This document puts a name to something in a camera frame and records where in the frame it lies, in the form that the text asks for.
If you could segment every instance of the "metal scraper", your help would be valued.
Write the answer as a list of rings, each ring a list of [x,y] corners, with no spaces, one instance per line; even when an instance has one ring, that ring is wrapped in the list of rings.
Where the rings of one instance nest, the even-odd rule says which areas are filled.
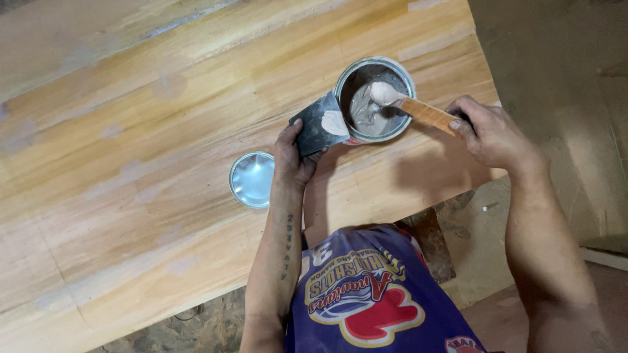
[[[292,126],[299,118],[303,120],[303,130],[297,137],[296,143],[301,157],[311,155],[351,137],[332,91],[293,116],[289,121],[290,125]],[[330,122],[336,128],[329,128]]]

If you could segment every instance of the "hand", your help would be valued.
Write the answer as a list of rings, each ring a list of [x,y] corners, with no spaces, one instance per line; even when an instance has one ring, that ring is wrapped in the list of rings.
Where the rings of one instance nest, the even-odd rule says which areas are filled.
[[[287,183],[290,186],[305,189],[312,179],[318,160],[327,152],[327,148],[303,158],[299,155],[296,137],[303,130],[303,121],[297,119],[292,126],[283,129],[274,145],[275,170],[273,182]]]
[[[473,127],[464,120],[452,121],[449,126],[462,135],[469,153],[481,164],[506,169],[514,177],[546,171],[548,160],[539,146],[523,135],[502,108],[483,106],[465,95],[445,111],[469,116]]]

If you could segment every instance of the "can rim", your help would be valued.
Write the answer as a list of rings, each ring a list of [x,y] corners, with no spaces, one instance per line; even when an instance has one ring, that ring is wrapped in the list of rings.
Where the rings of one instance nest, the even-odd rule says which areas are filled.
[[[373,56],[364,57],[354,61],[340,74],[338,82],[336,82],[336,86],[333,88],[333,94],[336,96],[338,104],[340,104],[340,93],[342,92],[342,86],[344,86],[344,84],[346,83],[349,75],[351,75],[357,69],[366,65],[384,65],[387,68],[390,68],[394,73],[397,74],[397,76],[399,76],[403,84],[406,86],[406,90],[408,90],[408,97],[416,99],[416,85],[414,84],[410,73],[400,63],[394,61],[393,59],[387,57]],[[406,120],[403,122],[403,124],[399,125],[396,129],[382,136],[369,136],[362,134],[348,123],[347,127],[349,128],[350,135],[352,137],[356,137],[357,139],[368,142],[382,142],[390,140],[401,134],[408,127],[408,125],[410,125],[411,121],[412,117],[407,114]]]
[[[266,207],[270,206],[270,199],[259,205],[259,204],[251,204],[249,202],[244,201],[241,197],[239,197],[235,192],[234,192],[234,182],[233,182],[233,177],[234,177],[234,171],[236,170],[236,166],[244,159],[253,155],[262,155],[265,157],[270,158],[271,160],[274,161],[274,156],[271,155],[268,152],[264,152],[264,151],[255,151],[255,152],[248,152],[243,154],[242,156],[240,156],[240,158],[236,159],[234,164],[231,166],[231,171],[229,172],[229,188],[231,189],[231,194],[235,197],[236,200],[238,200],[238,202],[240,202],[242,205],[245,205],[247,207],[250,207],[252,209],[265,209]]]

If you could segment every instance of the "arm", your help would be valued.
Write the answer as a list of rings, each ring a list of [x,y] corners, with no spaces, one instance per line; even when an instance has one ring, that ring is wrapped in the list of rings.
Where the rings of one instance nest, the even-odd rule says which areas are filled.
[[[296,137],[302,129],[299,119],[274,145],[270,208],[244,299],[243,353],[283,352],[285,318],[301,269],[303,192],[324,154],[299,157]]]
[[[530,352],[610,352],[597,296],[554,188],[548,161],[506,111],[465,96],[450,114],[469,152],[511,178],[506,258],[530,321]]]

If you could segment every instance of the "stirring stick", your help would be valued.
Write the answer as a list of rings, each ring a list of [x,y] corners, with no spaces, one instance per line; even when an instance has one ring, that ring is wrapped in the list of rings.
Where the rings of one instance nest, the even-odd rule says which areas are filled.
[[[456,130],[449,127],[450,122],[458,120],[457,117],[399,93],[390,84],[373,82],[371,99],[379,106],[397,107],[421,122],[435,126],[452,136],[459,136]]]

